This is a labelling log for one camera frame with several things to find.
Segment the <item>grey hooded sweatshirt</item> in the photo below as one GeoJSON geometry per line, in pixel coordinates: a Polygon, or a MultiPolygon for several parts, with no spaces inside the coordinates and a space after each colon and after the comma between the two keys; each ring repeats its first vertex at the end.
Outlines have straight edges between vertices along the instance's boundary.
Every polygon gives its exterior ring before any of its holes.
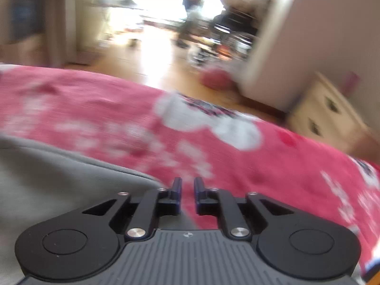
{"type": "Polygon", "coordinates": [[[34,224],[127,191],[141,196],[160,180],[41,142],[1,135],[1,284],[23,277],[17,237],[34,224]]]}

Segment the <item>red floral blanket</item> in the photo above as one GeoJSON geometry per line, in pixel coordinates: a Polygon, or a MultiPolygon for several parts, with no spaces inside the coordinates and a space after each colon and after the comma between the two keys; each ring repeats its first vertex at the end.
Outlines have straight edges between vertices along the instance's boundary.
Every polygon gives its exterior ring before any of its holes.
{"type": "Polygon", "coordinates": [[[1,66],[1,131],[151,175],[256,190],[352,228],[379,258],[379,167],[258,117],[112,76],[1,66]]]}

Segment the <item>red round bag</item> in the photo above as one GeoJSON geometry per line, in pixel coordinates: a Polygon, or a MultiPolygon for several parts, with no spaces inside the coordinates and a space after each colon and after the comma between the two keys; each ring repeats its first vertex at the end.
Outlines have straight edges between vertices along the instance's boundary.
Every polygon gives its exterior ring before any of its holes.
{"type": "Polygon", "coordinates": [[[229,90],[234,85],[230,74],[221,68],[205,68],[199,79],[201,84],[213,90],[229,90]]]}

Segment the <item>cream bedside cabinet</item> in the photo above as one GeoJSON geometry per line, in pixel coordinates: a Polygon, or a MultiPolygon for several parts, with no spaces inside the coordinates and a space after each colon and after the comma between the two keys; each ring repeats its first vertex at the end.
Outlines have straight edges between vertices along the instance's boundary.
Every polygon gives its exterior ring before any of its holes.
{"type": "Polygon", "coordinates": [[[379,158],[379,136],[320,72],[313,74],[311,85],[288,114],[287,126],[350,156],[373,162],[379,158]]]}

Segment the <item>pink box on cabinet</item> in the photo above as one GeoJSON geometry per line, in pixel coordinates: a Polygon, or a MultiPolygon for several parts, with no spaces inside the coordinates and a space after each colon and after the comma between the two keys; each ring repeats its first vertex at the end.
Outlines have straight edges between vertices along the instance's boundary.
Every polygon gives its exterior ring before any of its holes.
{"type": "Polygon", "coordinates": [[[344,97],[351,96],[355,92],[360,82],[361,77],[355,72],[350,72],[341,86],[341,94],[344,97]]]}

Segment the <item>black wheelchair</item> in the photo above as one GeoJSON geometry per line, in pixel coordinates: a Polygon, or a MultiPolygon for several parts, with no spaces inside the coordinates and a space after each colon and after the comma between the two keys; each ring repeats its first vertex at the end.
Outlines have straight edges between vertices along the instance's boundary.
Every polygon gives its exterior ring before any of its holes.
{"type": "Polygon", "coordinates": [[[209,23],[213,49],[228,59],[246,60],[258,40],[254,18],[248,14],[225,10],[209,23]]]}

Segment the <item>beige curtain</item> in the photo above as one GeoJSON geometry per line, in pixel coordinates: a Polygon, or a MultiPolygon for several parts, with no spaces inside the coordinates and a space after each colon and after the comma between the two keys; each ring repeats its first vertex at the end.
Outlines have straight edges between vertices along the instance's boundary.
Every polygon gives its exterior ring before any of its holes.
{"type": "Polygon", "coordinates": [[[76,0],[44,0],[49,65],[61,68],[76,61],[76,0]]]}

